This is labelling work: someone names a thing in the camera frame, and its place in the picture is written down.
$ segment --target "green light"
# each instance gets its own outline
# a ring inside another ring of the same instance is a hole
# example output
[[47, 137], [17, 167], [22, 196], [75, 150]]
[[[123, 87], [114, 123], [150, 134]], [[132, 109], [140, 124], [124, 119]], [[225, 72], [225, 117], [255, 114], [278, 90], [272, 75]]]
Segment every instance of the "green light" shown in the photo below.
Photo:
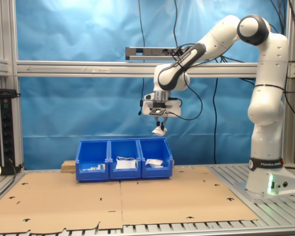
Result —
[[269, 183], [267, 185], [267, 193], [271, 193], [271, 188], [272, 188], [272, 181], [273, 181], [273, 175], [269, 176]]

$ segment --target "metal rail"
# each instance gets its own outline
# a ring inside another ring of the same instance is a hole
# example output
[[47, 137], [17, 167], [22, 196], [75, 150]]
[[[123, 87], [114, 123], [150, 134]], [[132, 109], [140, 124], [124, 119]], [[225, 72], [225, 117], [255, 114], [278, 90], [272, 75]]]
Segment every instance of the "metal rail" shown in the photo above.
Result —
[[[17, 61], [19, 77], [152, 78], [161, 63]], [[204, 63], [188, 70], [193, 78], [255, 78], [257, 63]]]

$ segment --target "small box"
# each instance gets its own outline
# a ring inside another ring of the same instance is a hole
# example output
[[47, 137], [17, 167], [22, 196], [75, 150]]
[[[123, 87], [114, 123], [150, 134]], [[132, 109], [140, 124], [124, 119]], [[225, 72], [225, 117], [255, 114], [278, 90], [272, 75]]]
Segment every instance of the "small box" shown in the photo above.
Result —
[[[138, 139], [142, 159], [142, 178], [169, 178], [173, 175], [173, 155], [165, 138]], [[162, 168], [146, 165], [146, 160], [162, 160]]]
[[77, 181], [109, 180], [108, 144], [108, 140], [80, 141], [75, 160]]
[[[135, 169], [116, 169], [117, 156], [134, 158]], [[110, 179], [136, 179], [141, 178], [141, 155], [137, 139], [109, 140], [109, 175]]]

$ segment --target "aluminum frame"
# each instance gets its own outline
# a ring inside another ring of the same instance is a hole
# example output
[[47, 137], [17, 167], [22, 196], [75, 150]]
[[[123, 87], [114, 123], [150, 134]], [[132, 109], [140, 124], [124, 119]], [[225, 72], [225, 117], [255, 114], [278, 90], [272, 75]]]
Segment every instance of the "aluminum frame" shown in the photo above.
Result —
[[[287, 38], [290, 60], [295, 60], [295, 26], [287, 4]], [[0, 88], [19, 92], [19, 77], [115, 77], [152, 78], [160, 63], [81, 62], [81, 61], [21, 61], [18, 60], [15, 0], [0, 0]], [[193, 78], [254, 78], [257, 63], [206, 63], [191, 68]], [[295, 63], [290, 63], [287, 90], [295, 91]], [[287, 98], [295, 110], [295, 93]], [[20, 98], [13, 99], [13, 127], [16, 164], [23, 162], [23, 138]], [[282, 157], [287, 163], [295, 162], [295, 115], [285, 106], [282, 134]]]
[[[295, 0], [291, 0], [295, 12]], [[289, 42], [289, 61], [295, 61], [295, 25], [291, 16], [291, 8], [287, 2], [287, 27], [286, 37]], [[289, 64], [288, 78], [286, 82], [286, 91], [295, 92], [295, 73], [293, 72], [292, 64]], [[295, 111], [295, 93], [287, 93], [286, 97], [289, 104]], [[295, 114], [284, 100], [285, 116], [282, 132], [282, 158], [286, 163], [295, 163]]]
[[[20, 92], [16, 70], [17, 38], [14, 0], [0, 0], [0, 89]], [[15, 165], [23, 163], [23, 136], [21, 125], [21, 100], [12, 99]]]
[[[16, 12], [15, 0], [0, 0], [0, 88], [16, 89], [19, 91], [19, 77], [115, 77], [115, 78], [152, 78], [154, 68], [159, 63], [132, 63], [132, 62], [75, 62], [75, 61], [21, 61], [18, 60], [17, 51], [17, 35], [16, 35]], [[295, 26], [290, 16], [290, 8], [288, 6], [287, 12], [287, 37], [289, 39], [290, 60], [295, 60]], [[257, 63], [206, 63], [198, 67], [191, 68], [188, 73], [193, 78], [254, 78], [257, 73]], [[295, 63], [289, 64], [287, 91], [295, 91]], [[287, 97], [295, 109], [295, 94], [287, 94]], [[23, 162], [23, 136], [21, 127], [21, 106], [20, 99], [13, 99], [13, 127], [14, 127], [14, 143], [15, 143], [15, 157], [16, 164]], [[282, 134], [282, 157], [286, 163], [295, 162], [295, 115], [285, 106], [284, 128]], [[224, 182], [240, 196], [239, 192], [233, 188], [233, 181], [243, 182], [247, 178], [247, 167], [241, 169], [233, 168], [231, 165], [216, 165], [209, 167], [216, 175], [224, 180]], [[17, 181], [24, 176], [28, 171], [23, 171], [18, 174]], [[10, 177], [2, 177], [0, 180], [0, 190], [5, 187]], [[254, 207], [245, 198], [241, 198], [243, 202], [249, 207]], [[288, 203], [293, 202], [294, 199], [288, 199]], [[123, 230], [111, 231], [66, 231], [64, 230], [58, 236], [81, 236], [81, 235], [95, 235], [95, 234], [122, 234], [127, 235], [295, 235], [295, 225], [286, 225], [289, 221], [295, 219], [282, 219], [278, 216], [276, 211], [283, 212], [282, 209], [275, 205], [266, 208], [264, 205], [258, 206], [258, 212], [269, 212], [272, 214], [268, 218], [258, 222], [211, 222], [207, 224], [173, 224], [171, 226], [156, 226], [148, 225], [143, 228], [139, 226], [125, 226]], [[170, 232], [165, 232], [164, 229], [171, 229]]]

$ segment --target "label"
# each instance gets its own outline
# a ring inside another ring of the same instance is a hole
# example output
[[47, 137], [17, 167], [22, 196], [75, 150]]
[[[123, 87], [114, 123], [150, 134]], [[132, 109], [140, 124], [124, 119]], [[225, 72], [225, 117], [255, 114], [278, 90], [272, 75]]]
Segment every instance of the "label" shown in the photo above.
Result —
[[116, 170], [118, 169], [135, 169], [136, 160], [117, 160]]
[[279, 166], [279, 165], [282, 165], [282, 162], [281, 161], [275, 162], [275, 163], [264, 163], [264, 162], [261, 162], [260, 165], [261, 166]]
[[146, 161], [146, 165], [148, 165], [148, 164], [153, 164], [153, 165], [161, 166], [162, 163], [163, 163], [162, 160], [157, 160], [157, 159], [148, 159], [148, 160]]

